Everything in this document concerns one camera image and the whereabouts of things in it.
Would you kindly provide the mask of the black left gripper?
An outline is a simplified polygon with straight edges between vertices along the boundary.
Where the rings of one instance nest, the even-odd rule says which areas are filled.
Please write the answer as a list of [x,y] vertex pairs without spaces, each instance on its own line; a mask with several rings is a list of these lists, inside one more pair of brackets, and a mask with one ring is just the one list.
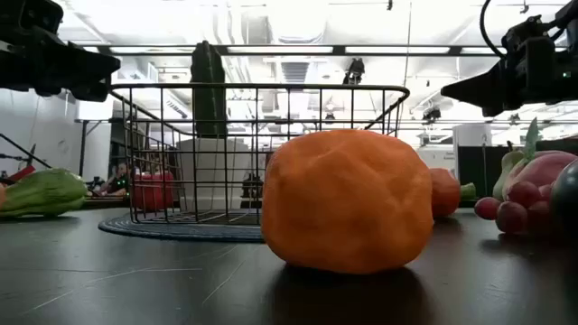
[[[39,96],[55,96],[68,89],[78,100],[105,102],[120,60],[72,42],[63,44],[58,30],[58,26],[1,27],[1,88],[33,89]],[[59,76],[50,72],[52,45],[59,45]]]

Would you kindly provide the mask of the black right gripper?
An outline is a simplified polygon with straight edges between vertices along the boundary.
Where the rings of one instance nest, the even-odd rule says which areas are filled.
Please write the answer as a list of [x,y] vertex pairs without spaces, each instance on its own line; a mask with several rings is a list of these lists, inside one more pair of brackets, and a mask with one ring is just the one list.
[[553,105],[577,99],[577,41],[564,50],[537,28],[513,27],[502,37],[506,62],[469,79],[443,86],[441,95],[482,107],[496,117],[525,104]]

